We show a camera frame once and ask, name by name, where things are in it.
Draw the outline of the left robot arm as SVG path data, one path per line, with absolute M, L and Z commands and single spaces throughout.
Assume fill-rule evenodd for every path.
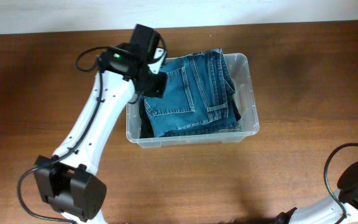
M 58 222 L 105 222 L 107 187 L 96 174 L 109 135 L 126 105 L 139 96 L 161 98 L 167 84 L 160 71 L 167 48 L 156 30 L 137 24 L 129 42 L 99 50 L 93 91 L 74 127 L 51 157 L 39 156 L 30 170 L 42 201 L 61 214 Z

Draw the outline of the dark blue jeans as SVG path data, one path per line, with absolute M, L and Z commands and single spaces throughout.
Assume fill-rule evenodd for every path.
M 143 97 L 154 138 L 238 132 L 232 79 L 221 49 L 178 57 L 161 67 L 168 75 L 162 98 Z

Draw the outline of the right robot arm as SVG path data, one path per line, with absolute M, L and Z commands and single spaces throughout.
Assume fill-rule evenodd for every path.
M 358 162 L 350 165 L 340 176 L 334 195 L 338 197 L 346 211 L 346 218 L 343 219 L 342 223 L 358 222 Z M 341 207 L 332 197 L 327 196 L 308 207 L 295 207 L 286 213 L 282 212 L 273 222 L 329 224 L 338 222 L 341 215 Z

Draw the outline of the black Nike garment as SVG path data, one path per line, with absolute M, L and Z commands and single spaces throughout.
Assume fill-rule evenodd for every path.
M 140 120 L 141 120 L 140 138 L 153 138 L 154 137 L 154 131 L 152 129 L 151 122 L 150 122 L 149 117 L 147 115 L 147 111 L 145 109 L 144 99 L 143 98 L 139 101 L 139 117 L 140 117 Z

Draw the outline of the black shorts red waistband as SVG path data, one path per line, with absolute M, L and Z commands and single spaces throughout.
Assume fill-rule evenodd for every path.
M 232 109 L 233 109 L 234 117 L 235 117 L 236 121 L 239 121 L 241 119 L 241 114 L 239 113 L 236 102 L 234 100 L 234 94 L 236 93 L 236 89 L 235 89 L 235 86 L 233 83 L 231 84 L 231 86 L 233 89 L 233 94 L 231 95 Z

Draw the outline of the clear plastic storage bin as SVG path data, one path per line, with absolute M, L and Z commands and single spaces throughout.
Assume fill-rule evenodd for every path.
M 247 57 L 241 53 L 224 54 L 227 68 L 235 87 L 234 101 L 241 116 L 238 132 L 201 134 L 192 136 L 174 136 L 163 138 L 141 138 L 141 119 L 139 105 L 127 105 L 126 109 L 126 138 L 129 142 L 142 148 L 162 147 L 184 144 L 201 144 L 211 142 L 235 143 L 257 134 L 260 129 L 254 91 L 249 71 Z

